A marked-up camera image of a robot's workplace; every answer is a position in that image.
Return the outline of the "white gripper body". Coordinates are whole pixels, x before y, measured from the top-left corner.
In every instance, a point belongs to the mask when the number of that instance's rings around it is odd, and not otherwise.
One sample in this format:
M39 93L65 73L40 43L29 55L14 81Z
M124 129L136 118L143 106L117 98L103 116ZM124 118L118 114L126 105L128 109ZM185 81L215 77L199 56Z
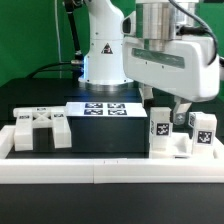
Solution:
M125 75L139 83L191 102L209 101L219 92L219 58L209 64L213 42L209 37L183 36L168 41L163 52L146 50L144 41L125 37Z

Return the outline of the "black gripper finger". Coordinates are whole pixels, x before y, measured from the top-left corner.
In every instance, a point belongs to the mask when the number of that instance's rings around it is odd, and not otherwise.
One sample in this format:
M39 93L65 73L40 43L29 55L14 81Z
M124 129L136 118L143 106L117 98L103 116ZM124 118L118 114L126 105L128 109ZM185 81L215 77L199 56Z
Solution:
M141 96L142 106L147 107L154 99L153 88L149 85L140 83L139 93Z
M184 98L175 96L175 106L172 110L172 123L175 125L182 125L186 120L186 114L192 102Z

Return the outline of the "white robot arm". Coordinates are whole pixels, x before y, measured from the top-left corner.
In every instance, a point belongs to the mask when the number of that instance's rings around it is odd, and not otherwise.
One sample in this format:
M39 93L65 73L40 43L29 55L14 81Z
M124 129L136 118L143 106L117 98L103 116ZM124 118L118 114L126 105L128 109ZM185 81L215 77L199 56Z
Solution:
M111 0L84 0L90 50L79 82L114 89L134 81L175 96L173 121L182 124L193 102L215 98L220 66L217 40L195 15L199 0L135 0L124 16Z

